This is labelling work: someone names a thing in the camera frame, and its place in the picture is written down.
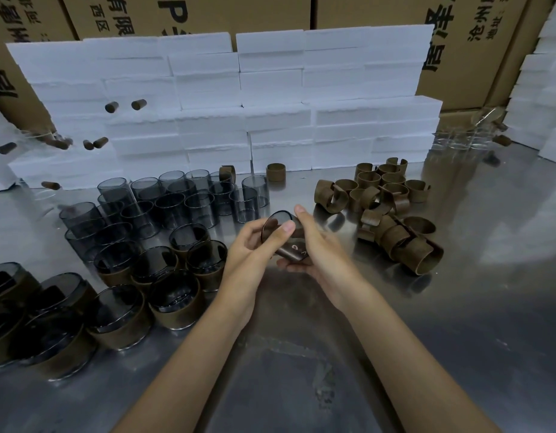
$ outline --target fingernail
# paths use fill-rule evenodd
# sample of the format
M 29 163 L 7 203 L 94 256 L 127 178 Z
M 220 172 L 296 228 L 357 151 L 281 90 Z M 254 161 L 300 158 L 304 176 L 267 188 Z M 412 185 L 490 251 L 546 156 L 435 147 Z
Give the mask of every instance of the fingernail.
M 282 224 L 282 229 L 286 232 L 293 232 L 296 229 L 296 223 L 292 220 L 288 220 Z

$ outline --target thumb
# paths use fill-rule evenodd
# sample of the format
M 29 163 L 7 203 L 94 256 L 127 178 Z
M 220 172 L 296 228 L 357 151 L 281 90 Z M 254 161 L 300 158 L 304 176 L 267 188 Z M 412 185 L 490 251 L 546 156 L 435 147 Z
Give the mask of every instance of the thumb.
M 306 209 L 302 205 L 296 205 L 294 207 L 294 212 L 298 217 L 298 220 L 304 227 L 304 236 L 306 240 L 317 240 L 318 238 L 322 238 L 322 234 L 318 231 L 318 227 L 316 226 L 316 221 L 314 217 L 306 211 Z
M 294 230 L 296 229 L 296 223 L 292 220 L 288 220 L 284 222 L 282 226 L 280 226 L 276 231 L 274 231 L 264 243 L 260 245 L 258 249 L 256 249 L 256 253 L 262 255 L 266 259 L 272 258 L 275 252 L 284 244 Z

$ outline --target metal table surface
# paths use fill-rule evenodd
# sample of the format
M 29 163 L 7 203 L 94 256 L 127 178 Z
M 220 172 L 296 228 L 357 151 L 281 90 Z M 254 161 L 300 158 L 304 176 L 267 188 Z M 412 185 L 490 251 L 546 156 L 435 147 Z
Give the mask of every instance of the metal table surface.
M 320 178 L 352 168 L 288 173 L 270 207 L 314 210 L 338 233 L 361 272 L 437 360 L 505 431 L 556 432 L 556 164 L 520 145 L 500 149 L 498 167 L 430 152 L 407 178 L 432 184 L 414 206 L 438 227 L 440 265 L 415 277 L 375 245 L 357 242 L 356 218 L 314 210 Z M 95 200 L 96 190 L 64 192 Z M 50 213 L 40 218 L 21 188 L 0 192 L 0 263 L 17 261 L 38 280 L 75 271 L 103 289 L 63 239 Z M 214 238 L 231 243 L 223 218 Z M 98 350 L 69 379 L 43 382 L 0 369 L 0 431 L 105 432 L 151 382 L 186 331 L 154 326 L 122 353 Z M 270 267 L 253 319 L 238 338 L 198 425 L 199 431 L 401 431 L 347 321 L 307 276 Z

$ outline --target right hand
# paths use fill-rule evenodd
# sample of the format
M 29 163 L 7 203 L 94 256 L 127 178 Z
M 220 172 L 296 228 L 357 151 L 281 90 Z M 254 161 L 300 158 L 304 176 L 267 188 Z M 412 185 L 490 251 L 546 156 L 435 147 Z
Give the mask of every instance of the right hand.
M 304 227 L 306 249 L 312 264 L 293 263 L 282 258 L 277 262 L 278 267 L 288 272 L 305 272 L 312 276 L 332 304 L 345 313 L 350 288 L 366 283 L 364 277 L 344 252 L 334 234 L 320 232 L 314 217 L 303 206 L 296 205 L 294 212 Z

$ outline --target forearm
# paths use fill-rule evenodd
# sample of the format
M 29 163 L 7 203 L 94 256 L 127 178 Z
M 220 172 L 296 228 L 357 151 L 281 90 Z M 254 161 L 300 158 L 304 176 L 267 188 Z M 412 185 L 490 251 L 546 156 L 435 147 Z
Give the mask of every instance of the forearm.
M 192 432 L 240 330 L 214 301 L 113 432 Z
M 407 432 L 500 431 L 375 288 L 360 280 L 346 300 L 346 316 Z

